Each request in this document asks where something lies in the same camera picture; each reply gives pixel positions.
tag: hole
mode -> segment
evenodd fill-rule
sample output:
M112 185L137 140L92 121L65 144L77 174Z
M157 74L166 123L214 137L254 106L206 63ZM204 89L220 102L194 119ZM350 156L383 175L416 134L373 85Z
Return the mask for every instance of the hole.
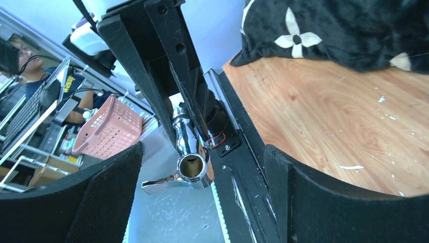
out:
M180 172L188 178L194 178L203 170L203 163L200 157L188 155L180 161Z
M159 5L158 6L158 13L159 14L166 14L167 13L167 7L165 5Z
M183 44L176 45L176 52L180 55L183 55L186 52L185 46Z

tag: white flower pattern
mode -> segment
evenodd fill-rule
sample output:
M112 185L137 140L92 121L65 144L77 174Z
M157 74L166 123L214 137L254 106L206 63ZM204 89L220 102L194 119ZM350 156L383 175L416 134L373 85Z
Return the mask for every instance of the white flower pattern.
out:
M397 67L406 71L411 71L411 61L408 57L408 54L405 52L392 58L389 62L390 66Z
M241 33L243 35L246 35L246 33L244 32L244 21L246 20L247 13L249 12L249 9L254 3L254 1L255 0L250 0L249 4L247 4L247 6L243 10L243 18L241 19Z
M290 8L288 8L286 11L285 22L287 30L290 34L278 37L277 40L274 41L274 43L285 49L292 47L293 58L303 57L303 46L308 48L322 42L322 39L314 33L307 32L300 34L299 26L295 19L295 14L293 14ZM299 36L299 38L301 39L301 43L299 44L296 44L293 40L296 35Z

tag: faucet spout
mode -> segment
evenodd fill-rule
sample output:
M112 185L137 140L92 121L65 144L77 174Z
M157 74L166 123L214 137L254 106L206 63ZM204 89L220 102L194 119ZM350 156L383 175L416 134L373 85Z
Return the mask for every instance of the faucet spout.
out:
M204 189L213 182L215 174L210 155L196 135L187 110L179 107L173 113L173 127L176 131L176 150L179 153L177 171L165 178L146 181L142 188L147 194L154 194L173 187Z

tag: wooden table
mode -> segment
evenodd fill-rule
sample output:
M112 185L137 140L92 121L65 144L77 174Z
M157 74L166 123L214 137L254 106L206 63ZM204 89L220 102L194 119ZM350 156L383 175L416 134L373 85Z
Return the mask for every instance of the wooden table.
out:
M429 75L281 58L224 71L265 143L360 187L429 193Z

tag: black cable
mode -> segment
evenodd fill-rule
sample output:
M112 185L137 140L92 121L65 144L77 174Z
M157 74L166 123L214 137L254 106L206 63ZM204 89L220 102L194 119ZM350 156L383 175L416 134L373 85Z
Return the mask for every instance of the black cable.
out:
M36 59L36 58L39 58L39 57L47 58L47 59L51 59L51 60L53 60L53 61L59 62L59 61L58 61L58 59L53 58L53 57L50 57L50 56L45 56L45 55L33 55L33 56L31 56L30 58L28 58L28 60L24 63L24 65L22 65L21 70L19 70L18 75L21 75L21 74L24 72L24 70L25 70L25 68L27 67L27 64L28 64L29 62L31 62L32 60L34 60L34 59Z
M31 62L32 60L34 60L34 59L36 59L36 58L39 58L39 57L47 58L47 59L50 59L50 60L56 61L56 62L58 62L58 63L61 63L61 61L59 61L58 59L53 58L53 57L50 57L50 56L46 56L46 55L33 55L33 56L31 56L30 58L28 58L28 60L24 63L24 65L22 65L21 70L19 71L18 75L21 75L21 74L24 72L24 70L25 70L25 68L27 67L27 64L28 64L29 62ZM74 68L74 69L83 70L83 68L78 67L78 66L75 66L75 65L72 65L72 64L69 64L69 66L70 66L70 67L72 67L72 68Z
M99 90L99 89L93 89L93 88L80 88L80 89L75 90L73 93L71 93L70 96L68 96L67 98L62 99L61 101L67 101L67 100L71 99L71 97L73 95L75 95L76 93L86 92L86 91L97 91L97 92L103 92L103 93L107 92L105 90ZM122 96L122 94L118 94L118 93L112 93L112 95Z

